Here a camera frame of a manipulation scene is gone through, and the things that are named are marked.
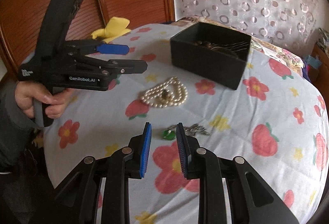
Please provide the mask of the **person's left hand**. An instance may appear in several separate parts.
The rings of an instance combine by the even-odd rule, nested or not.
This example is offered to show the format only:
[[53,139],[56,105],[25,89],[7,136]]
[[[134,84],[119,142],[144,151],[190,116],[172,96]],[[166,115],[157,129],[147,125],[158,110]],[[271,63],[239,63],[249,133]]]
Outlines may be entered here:
[[15,101],[28,118],[34,117],[34,101],[47,104],[46,115],[51,119],[59,118],[65,111],[73,89],[64,89],[52,95],[44,85],[35,82],[18,82],[15,88]]

